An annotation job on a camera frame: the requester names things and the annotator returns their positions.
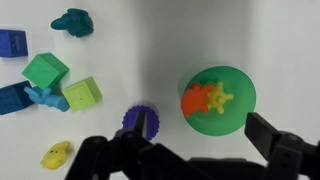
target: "yellow rubber duck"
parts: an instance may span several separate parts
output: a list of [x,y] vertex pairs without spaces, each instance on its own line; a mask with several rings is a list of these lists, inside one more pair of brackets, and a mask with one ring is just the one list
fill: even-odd
[[68,141],[52,146],[40,163],[42,167],[55,170],[62,166],[67,161],[67,151],[69,146],[70,143]]
[[214,90],[208,93],[207,106],[216,108],[219,114],[224,114],[224,103],[228,100],[233,100],[233,98],[233,94],[224,93],[223,83],[218,82]]

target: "orange toy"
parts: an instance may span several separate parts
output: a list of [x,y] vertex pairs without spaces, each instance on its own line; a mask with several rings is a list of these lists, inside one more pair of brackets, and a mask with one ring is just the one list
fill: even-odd
[[208,93],[213,91],[212,84],[203,86],[200,83],[194,83],[190,89],[187,90],[181,99],[181,109],[186,118],[190,117],[192,113],[198,110],[202,112],[208,112],[209,107],[207,105]]

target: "dark blue block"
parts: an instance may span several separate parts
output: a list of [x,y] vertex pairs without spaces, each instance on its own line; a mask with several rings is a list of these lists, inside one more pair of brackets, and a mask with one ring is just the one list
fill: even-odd
[[0,29],[0,57],[28,56],[24,31]]
[[24,87],[30,87],[29,81],[13,84],[0,89],[0,115],[16,112],[33,104]]

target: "green cube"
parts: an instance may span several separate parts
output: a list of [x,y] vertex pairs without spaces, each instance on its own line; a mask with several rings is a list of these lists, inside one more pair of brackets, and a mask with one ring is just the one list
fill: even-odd
[[62,90],[62,93],[74,112],[92,106],[102,99],[102,94],[93,77],[67,87]]
[[41,89],[54,87],[69,68],[51,53],[38,54],[22,74]]

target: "purple gear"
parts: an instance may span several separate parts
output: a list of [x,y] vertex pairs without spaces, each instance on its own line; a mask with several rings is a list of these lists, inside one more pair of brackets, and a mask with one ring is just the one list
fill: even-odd
[[134,127],[135,118],[137,116],[138,111],[146,112],[146,117],[147,117],[146,118],[147,120],[146,139],[150,141],[152,138],[154,138],[157,135],[159,131],[160,121],[156,112],[147,106],[133,106],[131,109],[129,109],[123,118],[122,128],[132,129]]

